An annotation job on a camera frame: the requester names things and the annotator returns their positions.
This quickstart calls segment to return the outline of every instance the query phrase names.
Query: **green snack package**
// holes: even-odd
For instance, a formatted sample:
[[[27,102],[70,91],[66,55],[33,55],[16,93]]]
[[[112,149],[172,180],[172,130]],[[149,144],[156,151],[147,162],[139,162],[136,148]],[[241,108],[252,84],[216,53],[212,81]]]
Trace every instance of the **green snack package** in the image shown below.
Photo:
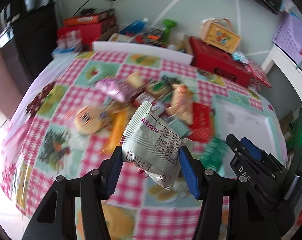
[[[205,148],[205,151],[199,156],[199,160],[202,162],[206,169],[218,171],[222,165],[222,159],[228,152],[229,147],[227,144],[214,137]]]

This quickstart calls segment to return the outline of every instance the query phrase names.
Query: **white tile floor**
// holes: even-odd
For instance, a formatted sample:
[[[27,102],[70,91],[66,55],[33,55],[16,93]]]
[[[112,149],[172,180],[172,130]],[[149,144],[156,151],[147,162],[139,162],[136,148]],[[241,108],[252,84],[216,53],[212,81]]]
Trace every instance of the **white tile floor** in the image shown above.
[[[0,129],[0,149],[4,127]],[[0,224],[12,240],[21,240],[29,219],[21,214],[0,187]]]

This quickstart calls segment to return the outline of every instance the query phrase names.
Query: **pink foil wrapper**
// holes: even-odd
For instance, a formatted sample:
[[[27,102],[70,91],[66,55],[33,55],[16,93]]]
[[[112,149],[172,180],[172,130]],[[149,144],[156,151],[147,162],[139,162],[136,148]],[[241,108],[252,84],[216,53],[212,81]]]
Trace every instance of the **pink foil wrapper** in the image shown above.
[[[120,103],[128,102],[133,96],[141,90],[133,88],[124,79],[104,78],[95,84],[95,88],[101,90],[104,94],[119,101]]]

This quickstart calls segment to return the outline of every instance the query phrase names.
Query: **red storage box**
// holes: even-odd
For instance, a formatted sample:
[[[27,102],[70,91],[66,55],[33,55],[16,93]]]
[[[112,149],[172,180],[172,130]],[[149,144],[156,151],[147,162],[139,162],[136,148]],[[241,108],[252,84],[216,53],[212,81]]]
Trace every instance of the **red storage box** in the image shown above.
[[[103,33],[107,32],[116,25],[116,17],[111,17],[105,21],[99,23],[64,26],[57,30],[57,36],[60,38],[64,33],[81,30],[82,43],[84,45],[91,45],[91,43],[99,38]]]
[[[190,44],[194,54],[192,66],[248,87],[250,74],[244,65],[234,61],[230,54],[195,37],[190,37]]]

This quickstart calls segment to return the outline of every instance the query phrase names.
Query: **white line on wall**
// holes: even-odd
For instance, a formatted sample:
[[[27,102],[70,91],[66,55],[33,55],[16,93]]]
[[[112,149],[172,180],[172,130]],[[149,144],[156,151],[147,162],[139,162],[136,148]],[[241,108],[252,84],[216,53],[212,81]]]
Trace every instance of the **white line on wall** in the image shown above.
[[[254,56],[254,55],[260,55],[260,54],[265,54],[265,53],[269,53],[269,52],[270,52],[269,50],[263,50],[263,51],[248,53],[248,54],[245,54],[245,56]]]
[[[238,35],[241,36],[241,10],[239,0],[235,0],[236,17],[238,19]]]
[[[178,2],[179,0],[173,0],[164,10],[158,15],[155,21],[151,24],[151,27],[154,27],[162,18],[163,16],[171,10],[171,8]]]

